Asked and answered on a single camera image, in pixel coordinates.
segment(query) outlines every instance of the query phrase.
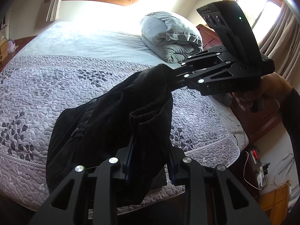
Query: folded comforter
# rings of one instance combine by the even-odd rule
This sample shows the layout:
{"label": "folded comforter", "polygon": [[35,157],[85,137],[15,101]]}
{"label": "folded comforter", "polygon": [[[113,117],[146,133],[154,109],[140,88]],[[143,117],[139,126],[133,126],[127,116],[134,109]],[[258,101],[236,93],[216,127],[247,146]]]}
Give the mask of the folded comforter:
{"label": "folded comforter", "polygon": [[150,13],[142,18],[140,24],[143,42],[167,63],[185,61],[203,50],[200,32],[176,13]]}

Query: mattress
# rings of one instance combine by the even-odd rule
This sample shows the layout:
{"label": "mattress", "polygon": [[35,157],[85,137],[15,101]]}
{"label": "mattress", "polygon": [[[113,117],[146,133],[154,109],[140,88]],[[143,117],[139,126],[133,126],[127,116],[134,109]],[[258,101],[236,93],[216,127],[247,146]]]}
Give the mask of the mattress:
{"label": "mattress", "polygon": [[[139,34],[121,31],[104,31],[95,26],[83,26],[73,22],[58,22],[27,44],[16,56],[69,55],[105,58],[150,65],[167,64],[171,68],[180,64],[168,64],[153,53]],[[231,138],[242,151],[249,143],[239,120],[229,107],[209,97]]]}
{"label": "mattress", "polygon": [[[164,62],[138,35],[123,32],[57,23],[31,41],[0,73],[0,192],[37,210],[49,195],[45,164],[59,114],[159,63]],[[233,114],[188,88],[173,92],[173,97],[173,145],[203,165],[231,165],[240,153],[231,136],[240,139],[240,148],[244,146],[243,131]],[[167,186],[151,190],[141,205],[119,208],[118,213],[183,192],[184,186],[175,187],[168,180]]]}

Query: cable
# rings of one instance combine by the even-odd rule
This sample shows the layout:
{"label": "cable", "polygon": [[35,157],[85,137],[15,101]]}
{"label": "cable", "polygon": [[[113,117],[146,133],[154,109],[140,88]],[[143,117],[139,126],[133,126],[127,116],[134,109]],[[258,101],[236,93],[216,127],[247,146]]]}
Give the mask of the cable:
{"label": "cable", "polygon": [[282,187],[284,187],[284,186],[286,186],[286,185],[288,185],[288,186],[291,186],[292,184],[291,183],[293,183],[291,180],[287,180],[286,182],[284,182],[283,184],[277,184],[276,183],[276,177],[278,176],[278,175],[280,175],[280,174],[282,174],[284,171],[286,171],[288,168],[288,172],[287,172],[287,174],[286,174],[286,176],[290,173],[290,171],[291,171],[291,169],[292,169],[292,167],[293,167],[293,165],[294,165],[294,163],[295,163],[295,157],[294,157],[294,155],[292,154],[292,153],[289,153],[286,157],[284,157],[284,158],[282,158],[281,159],[281,161],[280,162],[278,162],[278,164],[275,166],[275,168],[282,162],[282,161],[284,161],[284,160],[286,160],[290,155],[292,155],[292,158],[287,162],[287,163],[285,163],[284,165],[282,165],[281,166],[281,168],[279,168],[279,170],[277,171],[277,173],[276,173],[276,175],[274,176],[274,178],[272,179],[272,182],[273,182],[273,184],[269,184],[268,182],[269,181],[267,181],[267,186],[266,187],[270,187],[270,186],[275,186],[277,189],[279,189],[279,188],[282,188]]}
{"label": "cable", "polygon": [[[247,153],[247,160],[246,160],[246,162],[245,162],[245,166],[244,166],[244,173],[243,173],[243,177],[244,177],[244,180],[248,183],[248,184],[250,184],[246,179],[245,179],[245,168],[246,168],[246,164],[247,164],[247,161],[248,161],[248,159],[249,159],[249,153],[246,151],[246,153]],[[265,185],[265,182],[264,182],[264,184],[263,184],[263,186],[262,186],[262,188],[261,189],[259,189],[259,188],[256,188],[255,186],[253,186],[252,184],[250,184],[253,188],[255,188],[255,189],[257,189],[257,190],[262,190],[263,189],[263,186]]]}
{"label": "cable", "polygon": [[235,139],[236,139],[236,145],[239,147],[239,141],[238,141],[238,139],[236,138],[235,135],[233,135],[233,137],[235,137]]}
{"label": "cable", "polygon": [[260,162],[258,159],[255,159],[256,161],[258,161],[260,164],[262,164],[262,165],[270,165],[271,164],[271,162],[268,162],[268,163],[262,163],[262,162]]}
{"label": "cable", "polygon": [[244,149],[246,148],[246,136],[245,136],[245,130],[241,125],[237,125],[238,127],[241,127],[243,129],[244,132]]}

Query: curtain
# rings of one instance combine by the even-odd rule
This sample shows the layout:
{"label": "curtain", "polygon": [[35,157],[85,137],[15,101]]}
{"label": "curtain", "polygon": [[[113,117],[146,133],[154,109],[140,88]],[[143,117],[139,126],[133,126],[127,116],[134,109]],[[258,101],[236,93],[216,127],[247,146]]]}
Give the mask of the curtain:
{"label": "curtain", "polygon": [[59,19],[59,10],[62,0],[50,0],[49,8],[46,14],[46,21],[55,21]]}
{"label": "curtain", "polygon": [[275,71],[287,81],[300,64],[300,25],[285,2],[277,20],[258,44],[260,52],[275,63]]}

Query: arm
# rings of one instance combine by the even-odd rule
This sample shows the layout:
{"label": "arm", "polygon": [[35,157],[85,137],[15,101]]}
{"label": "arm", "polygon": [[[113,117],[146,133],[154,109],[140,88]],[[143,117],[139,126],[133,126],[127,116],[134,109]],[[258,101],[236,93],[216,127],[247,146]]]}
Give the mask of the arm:
{"label": "arm", "polygon": [[[243,110],[252,106],[258,97],[275,99],[280,105],[279,114],[292,142],[295,162],[300,178],[300,95],[289,83],[276,73],[262,77],[259,89],[233,93]],[[282,225],[299,224],[300,199],[287,215]]]}
{"label": "arm", "polygon": [[[281,102],[279,113],[292,142],[298,178],[300,178],[300,96],[293,89]],[[299,224],[300,199],[296,202],[291,212],[287,215],[282,225]]]}

